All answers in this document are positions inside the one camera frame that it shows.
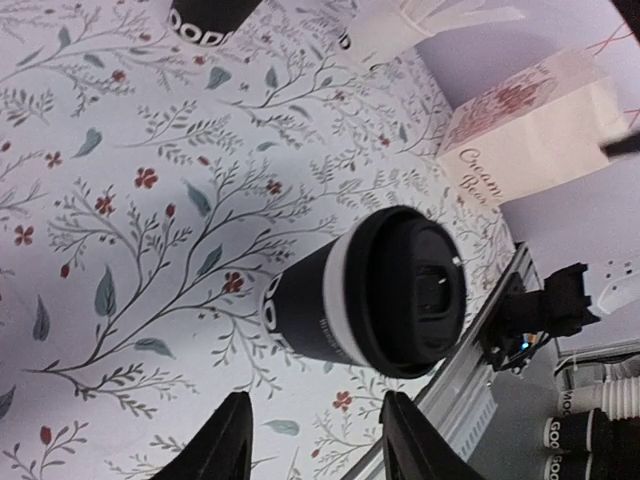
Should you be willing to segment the stack of black paper cups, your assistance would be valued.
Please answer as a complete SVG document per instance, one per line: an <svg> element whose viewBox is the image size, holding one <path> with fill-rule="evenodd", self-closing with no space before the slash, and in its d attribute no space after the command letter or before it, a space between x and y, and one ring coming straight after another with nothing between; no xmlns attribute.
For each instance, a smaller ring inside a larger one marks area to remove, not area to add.
<svg viewBox="0 0 640 480"><path fill-rule="evenodd" d="M213 48L226 43L261 0L174 0L167 24L186 43Z"/></svg>

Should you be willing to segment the single black cup lid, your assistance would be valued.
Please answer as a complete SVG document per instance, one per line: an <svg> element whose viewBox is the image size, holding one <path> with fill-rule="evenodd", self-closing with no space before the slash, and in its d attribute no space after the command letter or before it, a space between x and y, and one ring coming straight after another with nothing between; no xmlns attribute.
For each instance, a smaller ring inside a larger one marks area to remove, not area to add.
<svg viewBox="0 0 640 480"><path fill-rule="evenodd" d="M355 228L344 289L356 344L387 377L429 373L461 335L466 281L458 249L443 226L413 208L381 209Z"/></svg>

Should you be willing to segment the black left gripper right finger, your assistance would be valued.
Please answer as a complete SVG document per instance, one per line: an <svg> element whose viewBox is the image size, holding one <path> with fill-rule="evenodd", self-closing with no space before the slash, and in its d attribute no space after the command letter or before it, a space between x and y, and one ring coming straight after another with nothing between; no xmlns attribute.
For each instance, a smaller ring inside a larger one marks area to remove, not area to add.
<svg viewBox="0 0 640 480"><path fill-rule="evenodd" d="M482 480L449 446L414 402L387 392L380 412L387 480Z"/></svg>

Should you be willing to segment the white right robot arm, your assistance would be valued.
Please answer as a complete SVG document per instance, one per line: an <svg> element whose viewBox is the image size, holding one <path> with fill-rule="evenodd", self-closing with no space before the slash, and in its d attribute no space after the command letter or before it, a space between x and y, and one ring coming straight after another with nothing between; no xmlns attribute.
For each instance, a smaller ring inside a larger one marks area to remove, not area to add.
<svg viewBox="0 0 640 480"><path fill-rule="evenodd" d="M608 259L597 274L599 295L596 306L603 314L614 311L639 299L639 252Z"/></svg>

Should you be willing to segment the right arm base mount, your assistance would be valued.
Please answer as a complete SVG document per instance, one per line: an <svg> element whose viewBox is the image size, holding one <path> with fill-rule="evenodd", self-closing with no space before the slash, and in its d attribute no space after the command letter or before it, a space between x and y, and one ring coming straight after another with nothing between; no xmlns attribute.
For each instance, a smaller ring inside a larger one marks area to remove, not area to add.
<svg viewBox="0 0 640 480"><path fill-rule="evenodd" d="M588 266L576 263L544 280L543 288L526 291L521 278L500 296L479 334L485 361L493 371L519 374L535 354L560 337L580 333L601 317L591 311L585 291Z"/></svg>

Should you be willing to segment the single black paper cup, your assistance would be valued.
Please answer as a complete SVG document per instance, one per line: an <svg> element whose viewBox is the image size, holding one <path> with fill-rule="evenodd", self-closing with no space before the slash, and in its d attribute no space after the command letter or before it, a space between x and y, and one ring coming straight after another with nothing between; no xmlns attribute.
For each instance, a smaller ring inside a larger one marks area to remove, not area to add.
<svg viewBox="0 0 640 480"><path fill-rule="evenodd" d="M260 313L266 333L289 353L367 366L347 318L343 235L277 274L265 288Z"/></svg>

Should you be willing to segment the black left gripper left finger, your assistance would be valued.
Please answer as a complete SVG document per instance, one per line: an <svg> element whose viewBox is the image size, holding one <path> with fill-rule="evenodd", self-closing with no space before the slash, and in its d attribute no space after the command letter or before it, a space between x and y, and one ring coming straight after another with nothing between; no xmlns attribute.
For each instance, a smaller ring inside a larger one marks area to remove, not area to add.
<svg viewBox="0 0 640 480"><path fill-rule="evenodd" d="M170 479L249 479L253 410L249 394L234 392L169 463Z"/></svg>

